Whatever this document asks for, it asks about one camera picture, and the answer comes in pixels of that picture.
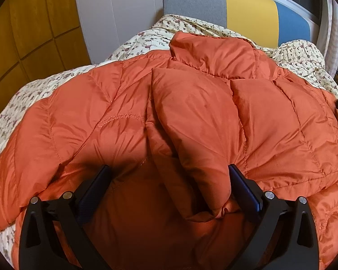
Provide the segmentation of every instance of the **orange fabric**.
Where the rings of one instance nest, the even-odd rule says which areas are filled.
[[[334,102],[243,39],[182,32],[170,51],[78,75],[26,112],[0,155],[16,269],[30,198],[74,191],[103,164],[115,178],[84,229],[110,267],[224,269],[252,230],[230,198],[231,163],[280,198],[309,197],[324,269],[338,252]]]

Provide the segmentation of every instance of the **gray wall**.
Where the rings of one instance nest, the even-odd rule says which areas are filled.
[[[104,61],[120,45],[162,16],[162,0],[76,0],[91,62]]]

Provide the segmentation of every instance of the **metal pin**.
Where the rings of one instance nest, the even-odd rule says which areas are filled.
[[[73,193],[72,193],[72,192],[65,192],[65,193],[63,194],[63,198],[64,198],[64,199],[70,199],[72,196],[73,196]]]
[[[265,196],[266,196],[269,200],[273,200],[274,197],[275,197],[274,193],[271,192],[271,191],[265,192]]]
[[[307,199],[304,197],[299,197],[299,202],[301,202],[302,204],[306,204],[307,203]]]
[[[39,201],[38,197],[32,197],[31,200],[30,200],[30,203],[31,204],[36,204],[38,201]]]

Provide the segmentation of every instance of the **bed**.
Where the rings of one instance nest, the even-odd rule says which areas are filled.
[[[163,18],[151,29],[123,44],[105,62],[61,72],[21,88],[0,113],[0,153],[33,103],[50,96],[58,86],[92,68],[146,54],[150,50],[167,50],[177,31],[247,39],[279,66],[288,68],[313,86],[326,89],[338,98],[338,86],[325,71],[323,56],[310,42],[308,23],[285,6],[272,0],[163,1]],[[0,251],[10,263],[14,232],[14,224],[0,232]]]

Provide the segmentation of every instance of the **floral pattern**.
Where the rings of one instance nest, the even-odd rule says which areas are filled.
[[[20,89],[0,114],[0,153],[6,146],[14,128],[25,111],[36,101],[48,97],[60,85],[78,74],[108,64],[113,60],[126,60],[152,50],[169,50],[169,42],[178,31],[213,37],[239,37],[265,52],[279,66],[306,79],[311,85],[328,90],[338,98],[338,86],[325,71],[323,55],[317,47],[305,40],[284,43],[276,49],[263,48],[239,33],[198,19],[178,15],[165,15],[151,29],[143,31],[123,44],[105,62],[65,71],[43,80],[36,80]],[[15,224],[0,232],[0,251],[11,263]]]

